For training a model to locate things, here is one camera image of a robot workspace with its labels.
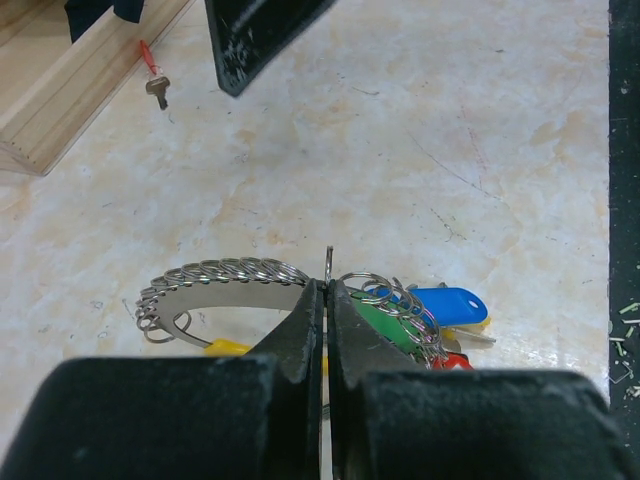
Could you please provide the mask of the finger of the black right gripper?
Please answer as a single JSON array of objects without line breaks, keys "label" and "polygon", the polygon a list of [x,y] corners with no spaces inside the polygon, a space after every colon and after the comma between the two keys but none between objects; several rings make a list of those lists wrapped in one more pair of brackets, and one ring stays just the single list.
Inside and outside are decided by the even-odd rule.
[{"label": "finger of the black right gripper", "polygon": [[210,0],[205,3],[219,88],[240,96],[333,0]]}]

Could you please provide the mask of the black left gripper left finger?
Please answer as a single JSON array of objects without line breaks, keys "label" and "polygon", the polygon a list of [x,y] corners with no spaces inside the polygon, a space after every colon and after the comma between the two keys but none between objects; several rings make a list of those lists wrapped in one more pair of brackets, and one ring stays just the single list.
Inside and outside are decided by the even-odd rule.
[{"label": "black left gripper left finger", "polygon": [[224,304],[286,311],[247,354],[68,360],[42,382],[5,479],[316,479],[321,285],[236,286]]}]

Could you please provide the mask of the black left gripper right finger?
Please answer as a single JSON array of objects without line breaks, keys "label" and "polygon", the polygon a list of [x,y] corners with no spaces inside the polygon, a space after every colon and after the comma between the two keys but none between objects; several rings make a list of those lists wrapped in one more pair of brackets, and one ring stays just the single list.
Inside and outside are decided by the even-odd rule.
[{"label": "black left gripper right finger", "polygon": [[639,466],[586,377],[430,370],[379,335],[345,285],[327,290],[337,479],[635,479]]}]

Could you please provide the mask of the key with blue tag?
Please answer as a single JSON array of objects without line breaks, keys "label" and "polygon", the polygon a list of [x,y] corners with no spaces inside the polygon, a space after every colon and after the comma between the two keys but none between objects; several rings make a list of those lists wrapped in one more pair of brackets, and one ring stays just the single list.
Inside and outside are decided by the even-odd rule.
[{"label": "key with blue tag", "polygon": [[[457,287],[448,288],[411,288],[410,291],[422,302],[425,311],[422,313],[422,320],[427,326],[431,326],[432,314],[439,326],[445,327],[465,324],[475,324],[488,317],[488,310],[484,302],[474,293]],[[398,295],[394,295],[387,304],[376,305],[393,308],[407,309],[408,302],[400,300]]]}]

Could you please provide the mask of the red key tag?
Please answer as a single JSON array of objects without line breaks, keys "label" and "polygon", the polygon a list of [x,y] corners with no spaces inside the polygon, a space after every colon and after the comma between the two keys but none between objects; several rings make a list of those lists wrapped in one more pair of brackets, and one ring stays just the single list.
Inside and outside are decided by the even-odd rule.
[{"label": "red key tag", "polygon": [[444,356],[437,355],[432,363],[434,370],[473,370],[468,356],[462,353],[447,352]]}]

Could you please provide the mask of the key with red tag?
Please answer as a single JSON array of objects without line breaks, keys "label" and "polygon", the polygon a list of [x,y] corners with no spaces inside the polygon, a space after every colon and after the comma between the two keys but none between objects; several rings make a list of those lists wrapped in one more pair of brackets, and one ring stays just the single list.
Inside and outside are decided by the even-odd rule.
[{"label": "key with red tag", "polygon": [[155,62],[153,54],[144,40],[139,41],[142,58],[149,70],[150,77],[145,84],[145,91],[148,95],[153,96],[158,103],[161,111],[168,108],[166,93],[171,85],[168,77],[166,77],[161,67]]}]

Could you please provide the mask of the green key tag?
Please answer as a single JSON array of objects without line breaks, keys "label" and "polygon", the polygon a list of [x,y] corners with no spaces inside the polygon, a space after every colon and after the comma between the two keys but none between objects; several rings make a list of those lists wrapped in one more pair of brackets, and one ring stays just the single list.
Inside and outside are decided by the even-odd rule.
[{"label": "green key tag", "polygon": [[379,310],[376,305],[363,303],[361,299],[365,297],[366,295],[361,292],[351,293],[351,300],[357,312],[399,350],[405,354],[419,355],[421,353],[419,331],[410,322],[389,316]]}]

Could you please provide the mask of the wooden clothes rack base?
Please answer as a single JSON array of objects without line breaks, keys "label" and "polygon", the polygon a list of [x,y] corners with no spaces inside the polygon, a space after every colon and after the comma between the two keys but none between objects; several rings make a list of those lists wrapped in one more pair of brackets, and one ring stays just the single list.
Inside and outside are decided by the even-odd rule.
[{"label": "wooden clothes rack base", "polygon": [[1,4],[1,168],[45,175],[141,57],[186,8],[145,1],[138,21],[114,2],[72,39],[62,1]]}]

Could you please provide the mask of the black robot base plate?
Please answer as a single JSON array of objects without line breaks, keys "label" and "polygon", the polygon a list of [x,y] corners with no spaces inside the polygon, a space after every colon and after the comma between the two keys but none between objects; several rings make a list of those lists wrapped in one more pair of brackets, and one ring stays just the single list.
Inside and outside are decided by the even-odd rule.
[{"label": "black robot base plate", "polygon": [[609,3],[609,395],[639,456],[639,3]]}]

